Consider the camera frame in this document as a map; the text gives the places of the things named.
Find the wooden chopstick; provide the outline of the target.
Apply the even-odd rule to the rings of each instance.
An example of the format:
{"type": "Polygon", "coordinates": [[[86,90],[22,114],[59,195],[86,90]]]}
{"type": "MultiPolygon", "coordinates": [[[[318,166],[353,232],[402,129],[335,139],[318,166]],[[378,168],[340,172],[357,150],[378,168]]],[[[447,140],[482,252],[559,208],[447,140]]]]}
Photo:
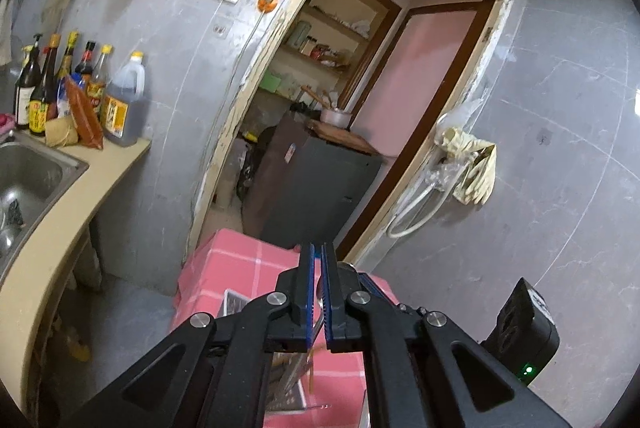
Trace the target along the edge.
{"type": "Polygon", "coordinates": [[[314,354],[317,352],[317,348],[314,346],[316,340],[322,331],[323,318],[320,316],[316,322],[314,322],[314,329],[312,330],[311,348],[309,349],[306,364],[306,374],[308,375],[308,392],[314,392],[314,354]]]}

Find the white perforated utensil holder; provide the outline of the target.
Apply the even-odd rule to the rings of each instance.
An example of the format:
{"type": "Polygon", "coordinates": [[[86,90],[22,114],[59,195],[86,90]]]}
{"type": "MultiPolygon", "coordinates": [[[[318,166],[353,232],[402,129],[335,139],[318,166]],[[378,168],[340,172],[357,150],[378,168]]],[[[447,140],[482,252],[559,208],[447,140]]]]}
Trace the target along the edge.
{"type": "MultiPolygon", "coordinates": [[[[250,300],[233,289],[222,294],[218,318],[239,313],[250,300]]],[[[268,413],[300,413],[306,410],[307,401],[299,371],[306,365],[301,353],[275,353],[272,357],[267,391],[268,413]]]]}

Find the pink checkered tablecloth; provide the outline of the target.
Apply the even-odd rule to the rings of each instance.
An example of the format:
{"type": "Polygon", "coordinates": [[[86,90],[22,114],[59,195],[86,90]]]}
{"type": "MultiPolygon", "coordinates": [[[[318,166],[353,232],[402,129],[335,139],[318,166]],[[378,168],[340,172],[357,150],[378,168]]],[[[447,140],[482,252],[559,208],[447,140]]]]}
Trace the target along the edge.
{"type": "MultiPolygon", "coordinates": [[[[174,299],[176,328],[196,312],[217,316],[222,294],[233,289],[249,300],[276,288],[281,272],[296,266],[298,252],[222,229],[188,258],[174,299]]],[[[266,427],[356,427],[360,423],[366,378],[362,355],[333,354],[324,335],[314,345],[314,392],[302,379],[307,408],[300,413],[267,414],[266,427]]]]}

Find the cream rubber gloves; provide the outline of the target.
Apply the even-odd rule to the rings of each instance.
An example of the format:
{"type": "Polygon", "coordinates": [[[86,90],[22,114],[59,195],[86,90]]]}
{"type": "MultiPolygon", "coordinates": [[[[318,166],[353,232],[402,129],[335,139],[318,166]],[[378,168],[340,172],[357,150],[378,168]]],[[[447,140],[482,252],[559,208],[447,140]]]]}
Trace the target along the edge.
{"type": "Polygon", "coordinates": [[[460,166],[452,186],[454,198],[463,205],[484,206],[495,186],[497,145],[458,127],[445,129],[437,144],[448,160],[460,166]]]}

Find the dark grey cabinet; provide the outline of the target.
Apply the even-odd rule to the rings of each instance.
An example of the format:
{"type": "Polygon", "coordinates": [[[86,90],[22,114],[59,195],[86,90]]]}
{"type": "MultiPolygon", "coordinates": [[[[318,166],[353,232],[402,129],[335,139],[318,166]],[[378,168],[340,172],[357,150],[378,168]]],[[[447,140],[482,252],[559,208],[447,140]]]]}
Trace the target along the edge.
{"type": "Polygon", "coordinates": [[[270,129],[242,199],[246,235],[285,249],[335,240],[378,175],[380,154],[323,139],[312,123],[287,112],[270,129]]]}

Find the beige countertop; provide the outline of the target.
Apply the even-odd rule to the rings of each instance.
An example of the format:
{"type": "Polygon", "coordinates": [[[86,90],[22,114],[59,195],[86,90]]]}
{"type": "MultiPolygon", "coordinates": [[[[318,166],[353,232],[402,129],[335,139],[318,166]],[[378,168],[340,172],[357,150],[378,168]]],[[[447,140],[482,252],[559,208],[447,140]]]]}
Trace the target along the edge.
{"type": "Polygon", "coordinates": [[[128,148],[107,141],[100,150],[81,145],[56,150],[88,168],[43,216],[1,284],[1,380],[22,411],[27,410],[32,349],[54,286],[66,277],[82,231],[150,146],[140,139],[128,148]]]}

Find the wooden cutting board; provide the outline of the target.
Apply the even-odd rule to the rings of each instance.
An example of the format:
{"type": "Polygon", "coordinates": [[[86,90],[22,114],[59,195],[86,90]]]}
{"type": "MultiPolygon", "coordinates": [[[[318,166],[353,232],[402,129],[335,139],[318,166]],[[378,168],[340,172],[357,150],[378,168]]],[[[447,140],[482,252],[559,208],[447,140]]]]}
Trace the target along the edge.
{"type": "Polygon", "coordinates": [[[378,151],[366,140],[348,130],[337,128],[324,122],[318,122],[318,120],[314,119],[308,119],[306,121],[306,128],[326,142],[341,145],[344,146],[344,148],[350,148],[353,151],[368,155],[378,154],[378,151]]]}

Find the small metal pot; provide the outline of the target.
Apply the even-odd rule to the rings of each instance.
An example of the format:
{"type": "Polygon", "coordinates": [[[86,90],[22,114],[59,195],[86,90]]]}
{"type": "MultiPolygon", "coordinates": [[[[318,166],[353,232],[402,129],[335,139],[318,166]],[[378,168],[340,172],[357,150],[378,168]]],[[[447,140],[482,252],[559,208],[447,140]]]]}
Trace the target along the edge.
{"type": "Polygon", "coordinates": [[[320,122],[340,129],[347,129],[351,120],[352,114],[339,108],[324,108],[320,114],[320,122]]]}

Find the stainless steel sink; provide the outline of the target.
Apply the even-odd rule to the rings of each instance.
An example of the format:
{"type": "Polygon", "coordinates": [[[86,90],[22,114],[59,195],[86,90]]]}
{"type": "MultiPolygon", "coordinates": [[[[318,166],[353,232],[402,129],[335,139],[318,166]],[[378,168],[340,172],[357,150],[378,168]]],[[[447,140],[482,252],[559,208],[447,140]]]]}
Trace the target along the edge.
{"type": "Polygon", "coordinates": [[[1,136],[1,276],[5,278],[32,232],[89,165],[27,133],[1,136]]]}

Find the large dark vinegar jug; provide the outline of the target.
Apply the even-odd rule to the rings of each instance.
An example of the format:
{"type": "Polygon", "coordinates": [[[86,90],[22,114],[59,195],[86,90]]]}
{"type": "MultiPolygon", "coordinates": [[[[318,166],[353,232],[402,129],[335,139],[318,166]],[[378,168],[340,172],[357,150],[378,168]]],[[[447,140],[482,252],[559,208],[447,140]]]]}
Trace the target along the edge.
{"type": "Polygon", "coordinates": [[[140,136],[145,87],[144,54],[134,51],[104,92],[101,125],[107,140],[126,148],[140,136]]]}

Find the orange snack bag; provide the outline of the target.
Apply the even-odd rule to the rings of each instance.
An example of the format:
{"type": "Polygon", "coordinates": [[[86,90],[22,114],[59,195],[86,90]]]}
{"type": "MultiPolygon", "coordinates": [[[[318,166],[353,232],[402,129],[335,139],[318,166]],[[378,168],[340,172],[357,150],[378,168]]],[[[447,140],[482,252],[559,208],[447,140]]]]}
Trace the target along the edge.
{"type": "Polygon", "coordinates": [[[102,150],[102,128],[85,91],[70,76],[65,78],[65,89],[79,143],[86,148],[102,150]]]}

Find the yellow cap sauce bottle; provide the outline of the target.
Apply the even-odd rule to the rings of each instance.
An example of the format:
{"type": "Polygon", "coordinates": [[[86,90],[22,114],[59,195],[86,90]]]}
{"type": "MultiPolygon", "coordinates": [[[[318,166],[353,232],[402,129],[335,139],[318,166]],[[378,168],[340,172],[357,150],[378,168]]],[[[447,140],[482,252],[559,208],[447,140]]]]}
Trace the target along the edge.
{"type": "Polygon", "coordinates": [[[92,77],[86,82],[86,95],[91,103],[92,109],[96,117],[100,117],[101,106],[104,97],[104,91],[108,83],[110,74],[108,71],[108,60],[110,59],[113,46],[111,44],[104,44],[101,48],[101,52],[96,66],[93,67],[92,77]]]}

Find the dark soy sauce bottle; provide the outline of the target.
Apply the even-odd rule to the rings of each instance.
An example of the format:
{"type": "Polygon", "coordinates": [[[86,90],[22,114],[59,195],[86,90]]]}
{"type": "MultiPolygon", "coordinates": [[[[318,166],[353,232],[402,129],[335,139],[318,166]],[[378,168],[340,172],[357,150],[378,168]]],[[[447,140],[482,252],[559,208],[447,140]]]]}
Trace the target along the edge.
{"type": "Polygon", "coordinates": [[[55,77],[55,61],[58,54],[61,35],[52,34],[44,59],[40,84],[29,100],[28,128],[33,136],[46,135],[46,123],[55,119],[58,114],[56,108],[56,92],[58,82],[55,77]]]}

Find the wooden shelf unit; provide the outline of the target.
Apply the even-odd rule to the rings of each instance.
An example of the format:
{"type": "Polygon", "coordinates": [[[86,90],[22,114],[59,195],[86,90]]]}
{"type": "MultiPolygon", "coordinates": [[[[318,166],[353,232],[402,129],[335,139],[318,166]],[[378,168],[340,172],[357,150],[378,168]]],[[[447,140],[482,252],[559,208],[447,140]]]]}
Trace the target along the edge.
{"type": "Polygon", "coordinates": [[[306,0],[259,88],[311,105],[309,88],[348,107],[399,13],[393,0],[306,0]]]}

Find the orange wall hook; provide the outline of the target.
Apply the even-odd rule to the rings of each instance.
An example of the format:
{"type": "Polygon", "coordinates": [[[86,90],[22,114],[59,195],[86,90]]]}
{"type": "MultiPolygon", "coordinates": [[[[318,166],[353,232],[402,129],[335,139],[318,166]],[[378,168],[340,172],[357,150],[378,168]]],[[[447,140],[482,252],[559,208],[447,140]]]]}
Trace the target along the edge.
{"type": "Polygon", "coordinates": [[[276,10],[279,0],[257,0],[257,10],[261,14],[268,14],[276,10]]]}

